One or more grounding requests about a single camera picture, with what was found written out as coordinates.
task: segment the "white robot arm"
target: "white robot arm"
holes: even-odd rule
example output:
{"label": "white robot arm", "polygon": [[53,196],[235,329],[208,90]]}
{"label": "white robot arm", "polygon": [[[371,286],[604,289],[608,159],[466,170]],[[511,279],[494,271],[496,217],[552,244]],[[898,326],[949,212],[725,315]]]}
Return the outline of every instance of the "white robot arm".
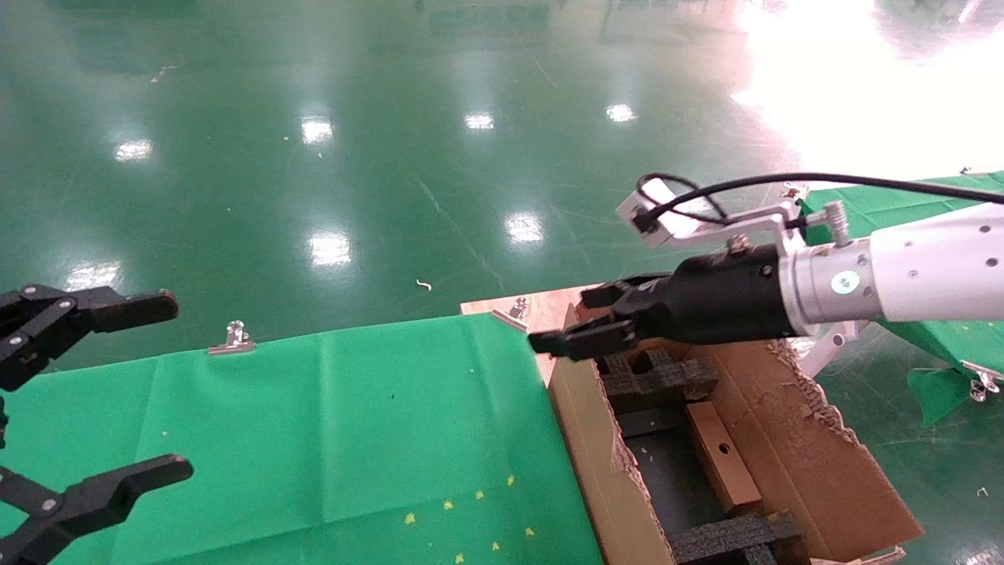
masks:
{"label": "white robot arm", "polygon": [[[709,197],[764,182],[842,182],[988,202],[851,239],[841,202],[799,217],[794,202],[726,215]],[[692,192],[675,195],[667,181]],[[719,218],[701,215],[710,210]],[[818,325],[885,319],[1004,320],[1004,194],[824,173],[740,179],[700,188],[646,175],[617,214],[650,247],[727,242],[727,251],[684,260],[674,272],[633,276],[582,293],[609,314],[561,332],[530,335],[538,353],[585,359],[646,338],[718,344],[815,335]],[[808,246],[801,228],[828,226],[833,242]],[[773,242],[750,246],[747,234]]]}
{"label": "white robot arm", "polygon": [[[632,193],[617,213],[632,220],[674,195],[658,179],[645,185],[648,200]],[[806,246],[791,202],[751,210],[717,226],[668,212],[658,228],[639,231],[650,246],[724,241],[753,231],[772,231],[786,314],[797,335],[829,322],[875,320],[1004,320],[1004,206],[981,204],[932,218],[875,230],[850,239],[840,202],[806,218],[825,223],[834,242]],[[735,244],[733,252],[740,252]]]}

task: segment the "green cloth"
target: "green cloth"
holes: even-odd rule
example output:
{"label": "green cloth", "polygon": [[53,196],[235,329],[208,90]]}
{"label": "green cloth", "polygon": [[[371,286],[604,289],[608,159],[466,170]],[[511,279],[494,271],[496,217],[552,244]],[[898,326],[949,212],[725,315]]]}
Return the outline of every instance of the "green cloth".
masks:
{"label": "green cloth", "polygon": [[[526,337],[489,315],[47,374],[7,400],[0,462],[49,488],[195,467],[58,564],[602,563]],[[0,530],[22,518],[3,506]]]}
{"label": "green cloth", "polygon": [[[931,182],[987,191],[1004,191],[1004,172],[990,175],[931,179]],[[809,192],[802,211],[822,209],[826,202],[842,200],[850,222],[851,237],[864,237],[872,231],[922,220],[952,210],[977,205],[978,202],[930,196],[882,188],[853,186]],[[830,241],[825,226],[806,230],[810,245]],[[924,425],[932,426],[969,397],[972,373],[962,368],[970,361],[1004,372],[1004,324],[988,322],[910,322],[880,321],[889,331],[943,359],[952,368],[945,371],[912,372],[908,382],[924,411]]]}

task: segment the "black cable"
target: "black cable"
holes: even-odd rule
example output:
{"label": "black cable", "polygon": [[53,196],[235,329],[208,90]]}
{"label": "black cable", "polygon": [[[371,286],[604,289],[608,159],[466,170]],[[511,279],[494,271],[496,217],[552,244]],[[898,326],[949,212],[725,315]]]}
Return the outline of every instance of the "black cable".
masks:
{"label": "black cable", "polygon": [[703,188],[698,188],[696,190],[692,190],[686,194],[674,198],[669,202],[666,202],[665,204],[660,204],[644,214],[639,214],[639,216],[635,218],[635,224],[643,231],[651,231],[655,227],[656,220],[659,218],[659,216],[665,214],[666,212],[674,212],[677,214],[682,214],[682,212],[678,212],[675,209],[680,204],[683,204],[684,202],[689,202],[691,200],[694,200],[695,198],[702,198],[702,197],[707,198],[710,197],[712,194],[718,194],[719,192],[725,192],[727,190],[732,190],[735,188],[756,186],[760,184],[769,184],[775,182],[810,182],[810,181],[860,184],[865,186],[874,186],[878,188],[890,188],[893,190],[917,192],[921,194],[946,196],[949,198],[963,198],[966,200],[974,200],[977,202],[992,202],[995,204],[1004,204],[1004,194],[1002,193],[986,192],[983,190],[973,190],[969,188],[959,188],[955,186],[946,186],[934,183],[917,182],[917,181],[897,181],[892,179],[859,177],[857,175],[844,175],[836,173],[777,173],[773,175],[760,175],[757,177],[735,179],[731,181],[709,185]]}
{"label": "black cable", "polygon": [[[659,207],[660,203],[655,198],[653,198],[652,196],[649,196],[649,194],[647,194],[645,192],[645,189],[643,188],[646,184],[649,183],[649,181],[655,180],[655,179],[659,179],[661,181],[672,182],[672,183],[676,183],[676,184],[679,184],[679,185],[683,185],[683,186],[687,187],[688,189],[690,189],[691,192],[693,192],[695,190],[701,190],[701,186],[699,184],[697,184],[696,182],[694,182],[694,181],[692,181],[692,180],[690,180],[690,179],[688,179],[686,177],[679,177],[679,176],[676,176],[676,175],[667,175],[666,173],[649,173],[647,175],[642,175],[638,179],[638,181],[635,182],[635,191],[638,192],[639,194],[641,194],[642,197],[645,198],[646,200],[648,200],[649,202],[652,202],[653,204],[655,204],[657,207]],[[706,196],[705,200],[707,200],[711,204],[711,206],[715,209],[715,211],[718,212],[718,216],[719,216],[718,218],[712,218],[712,217],[709,217],[709,216],[705,216],[703,214],[697,214],[697,213],[693,213],[693,212],[681,212],[681,211],[678,211],[678,210],[674,210],[674,213],[680,214],[681,216],[687,216],[689,218],[694,218],[696,220],[701,220],[701,221],[710,222],[710,223],[717,223],[719,225],[728,225],[728,224],[732,223],[731,221],[729,221],[729,214],[727,214],[725,212],[725,208],[723,208],[722,205],[719,204],[714,198],[712,198],[710,196]]]}

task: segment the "open cardboard box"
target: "open cardboard box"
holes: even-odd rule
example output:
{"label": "open cardboard box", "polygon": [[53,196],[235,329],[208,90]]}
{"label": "open cardboard box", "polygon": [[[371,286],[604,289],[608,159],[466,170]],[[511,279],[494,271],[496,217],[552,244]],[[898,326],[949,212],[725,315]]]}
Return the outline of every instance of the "open cardboard box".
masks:
{"label": "open cardboard box", "polygon": [[[576,321],[568,308],[565,327]],[[664,346],[676,361],[703,359],[718,369],[708,399],[760,491],[763,512],[794,517],[809,557],[852,562],[923,535],[787,342]],[[606,563],[675,563],[595,364],[558,359],[548,390]]]}

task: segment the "shiny floor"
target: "shiny floor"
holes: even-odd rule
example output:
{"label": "shiny floor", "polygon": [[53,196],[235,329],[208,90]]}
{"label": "shiny floor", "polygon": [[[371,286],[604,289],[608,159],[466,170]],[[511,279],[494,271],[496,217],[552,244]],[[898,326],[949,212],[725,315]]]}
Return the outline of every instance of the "shiny floor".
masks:
{"label": "shiny floor", "polygon": [[[179,321],[88,338],[66,369],[233,319],[272,340],[669,269],[687,251],[612,212],[646,172],[1004,168],[1002,20],[1002,0],[0,2],[0,288],[177,294]],[[928,530],[908,562],[1004,563],[1004,405],[921,431],[905,374],[930,362],[874,334],[821,378]]]}

